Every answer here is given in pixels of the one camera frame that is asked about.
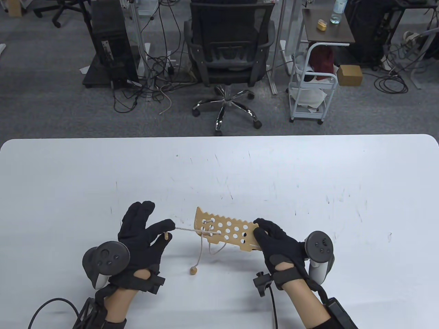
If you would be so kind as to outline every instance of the white table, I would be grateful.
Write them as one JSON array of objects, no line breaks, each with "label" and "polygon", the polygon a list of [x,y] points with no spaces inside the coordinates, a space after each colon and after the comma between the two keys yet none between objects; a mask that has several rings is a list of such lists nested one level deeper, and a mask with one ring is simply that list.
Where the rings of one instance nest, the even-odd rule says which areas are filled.
[{"label": "white table", "polygon": [[[197,206],[272,219],[304,239],[323,230],[336,260],[324,287],[359,328],[436,323],[439,148],[427,135],[29,139],[0,151],[0,328],[27,327],[53,297],[81,308],[94,293],[84,252],[115,239],[137,200],[150,223],[190,228]],[[165,285],[139,294],[127,328],[272,328],[270,297],[252,279],[262,253],[226,246],[189,268],[199,237],[176,231],[162,258]],[[275,290],[280,328],[302,328]],[[71,329],[53,303],[33,329]]]}]

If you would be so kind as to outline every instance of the metal pole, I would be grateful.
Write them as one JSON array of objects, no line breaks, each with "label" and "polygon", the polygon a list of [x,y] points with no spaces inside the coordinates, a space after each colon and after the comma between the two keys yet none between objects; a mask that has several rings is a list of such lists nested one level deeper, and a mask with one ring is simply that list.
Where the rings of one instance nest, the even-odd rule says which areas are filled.
[{"label": "metal pole", "polygon": [[277,61],[277,53],[279,50],[279,41],[281,39],[281,31],[282,31],[282,26],[284,23],[286,5],[287,5],[287,0],[282,0],[281,16],[279,17],[279,26],[277,27],[277,35],[276,35],[276,41],[275,41],[275,45],[274,45],[273,65],[271,66],[271,73],[268,74],[268,81],[270,82],[271,93],[273,95],[277,95],[276,83],[274,82],[274,76],[275,76],[275,67],[276,67],[276,61]]}]

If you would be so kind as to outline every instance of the gloved hand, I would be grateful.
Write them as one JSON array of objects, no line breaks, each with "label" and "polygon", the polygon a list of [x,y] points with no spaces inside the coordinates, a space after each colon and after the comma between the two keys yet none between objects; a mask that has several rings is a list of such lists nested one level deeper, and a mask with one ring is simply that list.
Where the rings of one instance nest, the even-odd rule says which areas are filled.
[{"label": "gloved hand", "polygon": [[163,233],[174,230],[175,223],[165,219],[146,229],[146,221],[154,208],[155,204],[151,201],[133,203],[122,219],[117,237],[130,251],[130,262],[123,272],[145,268],[154,274],[159,272],[163,251],[172,239],[172,234],[168,233],[169,238],[165,240]]},{"label": "gloved hand", "polygon": [[271,274],[276,271],[277,264],[273,264],[275,255],[286,257],[299,271],[300,275],[305,279],[308,273],[305,270],[305,243],[297,242],[297,240],[289,237],[278,225],[263,218],[253,221],[259,227],[255,228],[253,235],[264,253],[265,265]]}]

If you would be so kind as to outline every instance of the black cable bundle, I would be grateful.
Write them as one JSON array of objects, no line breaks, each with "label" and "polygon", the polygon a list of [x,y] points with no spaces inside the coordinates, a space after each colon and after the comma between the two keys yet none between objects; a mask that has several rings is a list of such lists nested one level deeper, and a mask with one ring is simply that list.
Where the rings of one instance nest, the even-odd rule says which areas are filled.
[{"label": "black cable bundle", "polygon": [[[134,86],[133,88],[135,88],[136,90],[133,91],[133,88],[130,88],[129,90],[122,90],[122,94],[124,95],[124,97],[126,99],[131,99],[134,97],[133,104],[130,107],[125,105],[124,103],[122,103],[120,100],[118,100],[116,98],[116,95],[115,95],[115,90],[112,89],[113,99],[114,99],[113,109],[116,112],[129,113],[129,112],[133,111],[135,109],[135,107],[137,106],[137,102],[138,102],[139,97],[144,98],[144,99],[152,99],[153,101],[157,101],[159,103],[161,101],[163,101],[165,98],[167,98],[170,101],[170,106],[171,106],[172,101],[165,94],[166,92],[173,92],[177,89],[192,86],[192,85],[195,85],[198,83],[197,81],[195,81],[192,78],[189,80],[178,80],[179,75],[180,75],[181,60],[182,60],[183,52],[184,52],[184,41],[183,41],[183,45],[181,44],[181,30],[180,30],[180,27],[178,26],[177,20],[175,18],[175,15],[174,15],[174,12],[172,9],[172,7],[175,4],[177,4],[178,2],[180,2],[180,0],[159,0],[158,6],[155,9],[154,13],[150,17],[150,19],[148,20],[146,25],[142,28],[141,33],[146,29],[148,24],[153,19],[154,15],[158,12],[158,15],[160,17],[160,23],[162,26],[163,40],[165,42],[166,56],[153,57],[145,51],[145,54],[148,57],[146,62],[145,62],[145,65],[149,70],[148,77],[146,77],[145,81],[142,82],[141,86],[135,86],[135,84],[133,82],[131,82]],[[160,10],[161,6],[168,7],[171,10],[171,14],[173,16],[173,19],[175,21],[175,24],[176,24],[177,29],[178,29],[178,34],[179,34],[178,47],[177,47],[177,49],[173,50],[169,55],[168,55],[168,45],[166,42],[165,29],[163,26],[162,14],[161,14],[161,10]],[[173,70],[170,56],[178,53],[179,51],[180,51],[180,62],[179,62],[179,67],[174,75],[174,78],[172,78],[170,76],[169,79],[166,79],[165,78],[165,71],[166,71],[167,65],[169,64],[169,66]],[[124,108],[126,108],[126,111],[120,111],[120,110],[116,109],[116,103],[121,104]]]}]

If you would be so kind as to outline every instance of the white cart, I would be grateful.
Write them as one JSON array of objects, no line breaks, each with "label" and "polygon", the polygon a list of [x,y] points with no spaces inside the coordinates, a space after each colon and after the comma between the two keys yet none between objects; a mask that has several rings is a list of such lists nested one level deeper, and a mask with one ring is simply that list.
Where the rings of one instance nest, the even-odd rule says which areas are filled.
[{"label": "white cart", "polygon": [[[299,37],[297,39],[294,54],[293,72],[288,84],[288,98],[290,104],[290,122],[295,118],[310,118],[318,120],[318,124],[323,124],[326,114],[331,106],[332,97],[338,85],[337,75],[333,73],[322,73],[308,70],[309,58],[312,50],[317,46],[349,46],[355,42],[351,33],[346,17],[343,17],[339,25],[329,22],[331,11],[318,9],[303,9],[303,21],[300,26]],[[323,19],[328,23],[327,30],[322,32],[317,29],[317,21]],[[307,40],[302,40],[303,30],[307,34]],[[313,43],[306,52],[299,52],[300,45],[303,43]],[[323,80],[305,81],[306,76],[324,77]],[[316,108],[301,106],[300,100],[304,90],[320,89],[329,90],[323,102]]]}]

